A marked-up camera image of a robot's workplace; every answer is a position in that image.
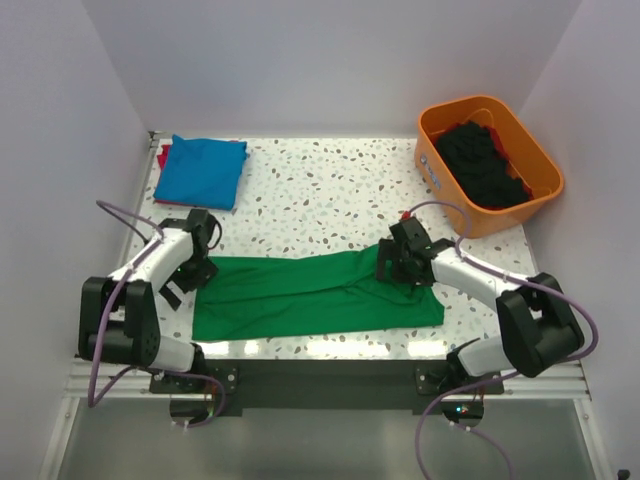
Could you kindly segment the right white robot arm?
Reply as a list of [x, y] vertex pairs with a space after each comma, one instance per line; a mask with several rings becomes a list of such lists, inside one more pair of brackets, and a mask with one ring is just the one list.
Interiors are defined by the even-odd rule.
[[497, 336], [470, 340], [447, 355], [442, 383], [452, 390], [469, 392], [481, 378], [504, 370], [534, 378], [584, 346], [583, 331], [553, 276], [501, 273], [452, 240], [432, 240], [414, 217], [390, 232], [378, 242], [377, 280], [412, 289], [454, 287], [497, 316]]

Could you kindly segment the green t shirt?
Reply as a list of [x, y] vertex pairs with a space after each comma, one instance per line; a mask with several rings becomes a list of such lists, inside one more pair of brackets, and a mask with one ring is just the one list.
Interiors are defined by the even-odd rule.
[[192, 337], [214, 342], [438, 327], [429, 287], [376, 277], [378, 248], [299, 259], [218, 257], [196, 294]]

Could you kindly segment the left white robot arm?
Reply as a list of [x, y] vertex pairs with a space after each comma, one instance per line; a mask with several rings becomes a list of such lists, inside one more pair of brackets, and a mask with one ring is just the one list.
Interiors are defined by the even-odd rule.
[[109, 364], [172, 371], [185, 392], [207, 380], [201, 348], [179, 336], [176, 314], [189, 293], [218, 273], [209, 258], [219, 221], [203, 209], [167, 218], [144, 248], [106, 277], [87, 279], [81, 291], [78, 356]]

